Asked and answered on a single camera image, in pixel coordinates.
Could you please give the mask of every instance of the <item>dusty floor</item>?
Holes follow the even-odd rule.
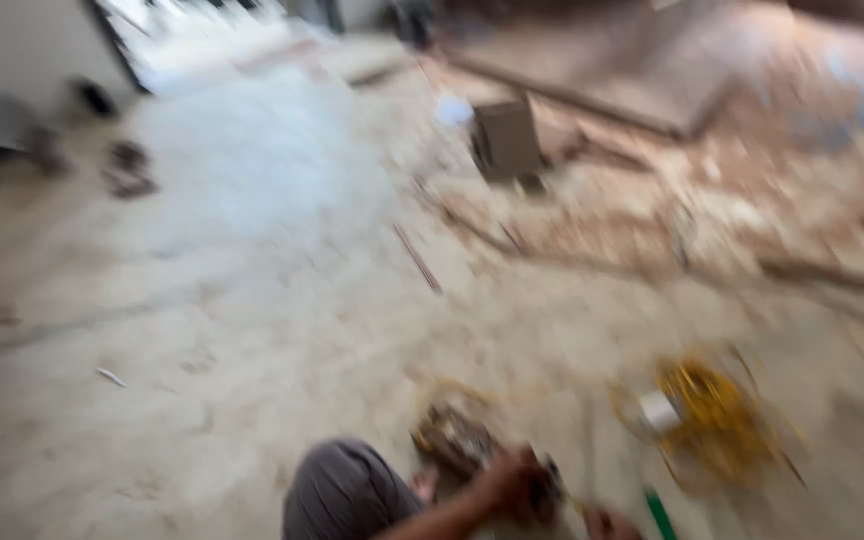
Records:
[[[276,537],[312,442],[359,436],[416,467],[437,377],[507,396],[576,496],[650,538],[643,484],[682,538],[864,537],[864,299],[504,258],[419,202],[410,175],[442,134],[402,111],[434,95],[419,70],[390,88],[283,66],[72,133],[70,178],[0,167],[0,538]],[[106,192],[117,137],[150,148],[158,194]],[[613,417],[609,376],[703,340],[761,359],[807,490],[777,472],[686,497]]]

